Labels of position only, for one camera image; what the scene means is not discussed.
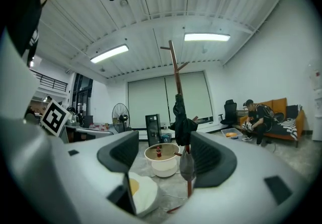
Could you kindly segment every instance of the electric fan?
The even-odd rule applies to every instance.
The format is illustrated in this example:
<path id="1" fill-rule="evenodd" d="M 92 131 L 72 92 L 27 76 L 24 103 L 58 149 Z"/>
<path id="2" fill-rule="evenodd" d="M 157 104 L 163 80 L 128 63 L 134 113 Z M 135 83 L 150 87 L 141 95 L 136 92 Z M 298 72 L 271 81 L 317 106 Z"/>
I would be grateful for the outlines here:
<path id="1" fill-rule="evenodd" d="M 128 130 L 128 127 L 130 126 L 130 114 L 123 103 L 118 103 L 114 106 L 112 120 L 117 132 L 121 133 Z"/>

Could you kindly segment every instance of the white wall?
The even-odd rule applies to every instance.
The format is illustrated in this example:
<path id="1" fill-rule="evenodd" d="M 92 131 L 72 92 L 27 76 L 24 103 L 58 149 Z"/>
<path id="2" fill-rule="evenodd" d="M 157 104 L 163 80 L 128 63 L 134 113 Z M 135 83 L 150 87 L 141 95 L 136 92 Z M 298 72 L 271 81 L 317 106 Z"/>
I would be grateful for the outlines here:
<path id="1" fill-rule="evenodd" d="M 307 65 L 322 53 L 320 18 L 309 0 L 280 0 L 268 21 L 226 65 L 231 96 L 239 108 L 255 102 L 287 98 L 301 104 L 313 129 L 313 101 Z"/>
<path id="2" fill-rule="evenodd" d="M 45 59 L 42 59 L 40 64 L 36 64 L 31 68 L 33 71 L 44 74 L 45 76 L 57 79 L 59 81 L 68 83 L 70 81 L 70 75 L 65 73 L 65 69 L 53 64 Z"/>
<path id="3" fill-rule="evenodd" d="M 182 73 L 204 71 L 209 89 L 212 111 L 214 114 L 214 123 L 216 127 L 213 130 L 220 129 L 218 114 L 224 114 L 224 103 L 227 98 L 229 88 L 227 76 L 219 62 L 192 63 L 182 69 Z M 137 80 L 155 78 L 173 74 L 173 67 L 166 66 L 156 69 L 149 69 L 128 76 L 115 78 L 115 83 L 108 85 L 93 82 L 91 108 L 94 122 L 112 122 L 112 110 L 117 103 L 123 103 L 128 106 L 127 101 L 127 83 Z"/>

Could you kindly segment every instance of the concrete floor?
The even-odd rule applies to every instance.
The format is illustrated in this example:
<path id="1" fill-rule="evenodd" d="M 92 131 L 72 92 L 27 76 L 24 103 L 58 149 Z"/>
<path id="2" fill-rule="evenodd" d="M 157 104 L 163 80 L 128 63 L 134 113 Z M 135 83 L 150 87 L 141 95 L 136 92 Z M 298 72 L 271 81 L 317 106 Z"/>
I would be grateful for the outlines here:
<path id="1" fill-rule="evenodd" d="M 272 143 L 265 143 L 266 139 L 271 140 Z M 256 143 L 256 139 L 253 139 L 250 143 Z M 317 171 L 321 166 L 322 142 L 312 141 L 310 135 L 305 135 L 302 136 L 298 143 L 298 148 L 295 148 L 294 142 L 292 141 L 264 138 L 264 147 L 288 163 L 309 182 L 312 182 L 315 179 Z M 187 182 L 180 174 L 174 174 L 169 178 L 154 176 L 150 163 L 144 157 L 144 151 L 147 148 L 147 142 L 139 143 L 139 153 L 130 171 L 142 176 L 150 176 L 160 186 L 163 196 L 160 198 L 159 208 L 142 218 L 147 223 L 158 224 L 162 223 L 170 216 L 170 214 L 166 213 L 168 209 L 185 203 L 187 200 Z"/>

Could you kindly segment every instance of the black office chair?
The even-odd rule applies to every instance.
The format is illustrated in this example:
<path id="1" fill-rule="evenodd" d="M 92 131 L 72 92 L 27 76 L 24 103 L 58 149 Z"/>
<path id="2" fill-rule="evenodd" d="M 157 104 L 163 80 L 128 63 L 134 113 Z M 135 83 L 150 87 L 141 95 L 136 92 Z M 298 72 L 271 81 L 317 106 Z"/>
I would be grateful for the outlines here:
<path id="1" fill-rule="evenodd" d="M 233 100 L 226 101 L 225 105 L 225 119 L 222 119 L 222 114 L 219 116 L 221 117 L 221 124 L 228 125 L 228 128 L 232 128 L 233 124 L 237 123 L 237 103 Z"/>

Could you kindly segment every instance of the ceiling light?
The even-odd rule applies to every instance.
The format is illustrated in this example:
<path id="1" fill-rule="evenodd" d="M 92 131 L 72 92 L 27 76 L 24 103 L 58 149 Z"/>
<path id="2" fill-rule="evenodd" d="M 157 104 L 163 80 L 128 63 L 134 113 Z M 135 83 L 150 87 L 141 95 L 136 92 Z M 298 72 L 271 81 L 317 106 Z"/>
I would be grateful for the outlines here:
<path id="1" fill-rule="evenodd" d="M 91 62 L 97 63 L 97 62 L 100 62 L 108 57 L 114 56 L 114 55 L 122 53 L 122 52 L 126 52 L 128 50 L 129 50 L 129 48 L 126 45 L 121 45 L 116 48 L 110 49 L 110 50 L 102 53 L 101 55 L 91 58 Z"/>
<path id="2" fill-rule="evenodd" d="M 217 33 L 186 33 L 185 41 L 227 41 L 230 39 L 228 34 Z"/>

